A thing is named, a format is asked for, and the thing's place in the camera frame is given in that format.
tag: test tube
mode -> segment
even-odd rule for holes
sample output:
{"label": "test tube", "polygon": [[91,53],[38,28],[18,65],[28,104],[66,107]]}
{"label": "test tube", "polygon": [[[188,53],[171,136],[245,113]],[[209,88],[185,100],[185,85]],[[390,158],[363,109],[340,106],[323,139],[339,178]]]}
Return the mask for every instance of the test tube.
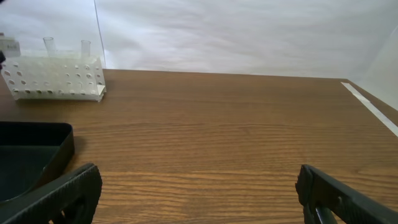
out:
{"label": "test tube", "polygon": [[47,49],[47,53],[49,57],[54,57],[55,56],[55,42],[54,38],[52,37],[44,37],[44,45],[45,48]]}
{"label": "test tube", "polygon": [[81,57],[88,58],[90,56],[90,44],[91,42],[88,40],[81,41]]}

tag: wooden table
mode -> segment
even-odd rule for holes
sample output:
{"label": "wooden table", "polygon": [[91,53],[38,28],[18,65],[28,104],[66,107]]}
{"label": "wooden table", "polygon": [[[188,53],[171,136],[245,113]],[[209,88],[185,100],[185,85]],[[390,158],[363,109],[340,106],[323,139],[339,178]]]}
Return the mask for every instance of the wooden table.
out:
{"label": "wooden table", "polygon": [[2,120],[73,125],[68,170],[94,162],[103,178],[94,223],[303,223],[301,164],[398,211],[398,138],[347,80],[104,73],[101,103],[15,102],[0,90]]}

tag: white sheet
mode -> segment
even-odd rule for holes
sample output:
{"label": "white sheet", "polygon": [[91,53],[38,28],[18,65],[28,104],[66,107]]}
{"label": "white sheet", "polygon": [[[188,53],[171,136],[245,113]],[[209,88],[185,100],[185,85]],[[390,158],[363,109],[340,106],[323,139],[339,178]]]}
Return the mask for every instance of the white sheet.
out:
{"label": "white sheet", "polygon": [[21,52],[45,50],[43,37],[53,37],[58,50],[80,51],[84,39],[104,59],[93,0],[7,0],[0,15],[0,32],[15,37]]}
{"label": "white sheet", "polygon": [[96,0],[108,68],[358,79],[396,0]]}

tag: white tape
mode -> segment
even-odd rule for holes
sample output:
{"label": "white tape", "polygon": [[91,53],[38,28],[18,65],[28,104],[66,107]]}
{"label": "white tape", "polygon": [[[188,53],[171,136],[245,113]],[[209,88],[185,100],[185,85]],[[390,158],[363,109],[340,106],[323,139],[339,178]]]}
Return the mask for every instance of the white tape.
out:
{"label": "white tape", "polygon": [[362,102],[362,104],[369,109],[379,120],[387,126],[390,131],[392,131],[398,137],[398,127],[388,119],[381,111],[379,111],[368,99],[366,99],[362,94],[360,94],[351,84],[349,83],[341,83],[343,84],[347,90],[349,90],[357,99]]}

